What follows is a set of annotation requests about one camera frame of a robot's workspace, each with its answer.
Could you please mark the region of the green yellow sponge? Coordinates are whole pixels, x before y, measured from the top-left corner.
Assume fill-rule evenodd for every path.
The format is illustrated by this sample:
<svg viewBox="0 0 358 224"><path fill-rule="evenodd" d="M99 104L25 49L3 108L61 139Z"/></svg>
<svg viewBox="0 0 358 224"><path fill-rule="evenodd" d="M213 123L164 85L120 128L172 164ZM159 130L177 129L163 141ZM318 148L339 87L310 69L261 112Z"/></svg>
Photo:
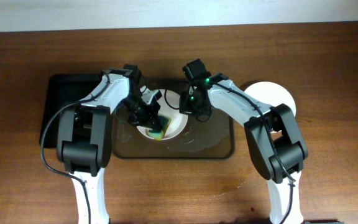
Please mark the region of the green yellow sponge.
<svg viewBox="0 0 358 224"><path fill-rule="evenodd" d="M161 141L164 138L165 133L167 132L167 129L171 123L171 119L169 117L162 116L162 115L159 115L158 119L160 121L161 128L160 129L150 129L147 131L147 134L152 139Z"/></svg>

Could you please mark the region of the white plate top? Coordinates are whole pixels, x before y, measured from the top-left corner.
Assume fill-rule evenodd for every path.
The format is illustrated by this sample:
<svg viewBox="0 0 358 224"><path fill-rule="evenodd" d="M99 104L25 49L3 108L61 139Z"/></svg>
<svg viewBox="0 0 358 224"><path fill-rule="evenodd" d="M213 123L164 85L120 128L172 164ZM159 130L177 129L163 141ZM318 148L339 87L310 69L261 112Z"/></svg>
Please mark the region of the white plate top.
<svg viewBox="0 0 358 224"><path fill-rule="evenodd" d="M161 92L162 96L157 100L157 103L160 105L158 114L169 117L171 119L171 123L167 129L167 132L162 139L162 141L164 141L173 139L184 130L188 121L188 116L181 114L178 110L169 107L169 105L175 108L179 107L180 96L178 93L166 89L159 89L159 91ZM150 128L138 126L137 129L143 136L152 139L147 134L147 131L150 130Z"/></svg>

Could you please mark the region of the light blue plate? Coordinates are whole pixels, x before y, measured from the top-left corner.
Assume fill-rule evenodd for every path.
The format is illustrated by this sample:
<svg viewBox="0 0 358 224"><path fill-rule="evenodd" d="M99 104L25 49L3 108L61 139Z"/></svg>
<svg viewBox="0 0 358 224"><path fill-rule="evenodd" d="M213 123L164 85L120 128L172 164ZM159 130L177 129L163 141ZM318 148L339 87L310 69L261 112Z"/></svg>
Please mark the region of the light blue plate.
<svg viewBox="0 0 358 224"><path fill-rule="evenodd" d="M277 83L257 82L247 87L244 93L255 99L254 103L263 114L266 114L271 107L285 104L291 109L293 115L296 115L294 98L287 89Z"/></svg>

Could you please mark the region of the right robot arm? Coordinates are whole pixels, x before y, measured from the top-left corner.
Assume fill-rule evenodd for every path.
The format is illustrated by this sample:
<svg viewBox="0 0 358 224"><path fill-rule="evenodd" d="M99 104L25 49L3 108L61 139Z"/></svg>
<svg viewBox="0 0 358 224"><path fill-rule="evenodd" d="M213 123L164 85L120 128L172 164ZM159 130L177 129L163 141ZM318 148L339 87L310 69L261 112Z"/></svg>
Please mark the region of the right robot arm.
<svg viewBox="0 0 358 224"><path fill-rule="evenodd" d="M210 116L217 109L239 123L252 164L267 181L270 222L303 223L299 182L308 148L290 107L256 100L223 73L212 75L200 59L182 70L188 88L180 95L180 113Z"/></svg>

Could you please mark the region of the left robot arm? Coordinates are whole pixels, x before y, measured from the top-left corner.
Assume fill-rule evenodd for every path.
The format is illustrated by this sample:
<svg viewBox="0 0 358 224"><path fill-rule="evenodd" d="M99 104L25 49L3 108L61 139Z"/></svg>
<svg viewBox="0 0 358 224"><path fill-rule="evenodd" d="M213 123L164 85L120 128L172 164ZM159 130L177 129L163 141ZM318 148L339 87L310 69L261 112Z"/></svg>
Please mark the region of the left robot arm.
<svg viewBox="0 0 358 224"><path fill-rule="evenodd" d="M104 170L111 158L112 117L123 107L128 123L162 138L169 120L160 118L161 92L140 86L135 65L101 72L100 83L86 97L59 113L57 158L75 188L79 223L109 223L104 199Z"/></svg>

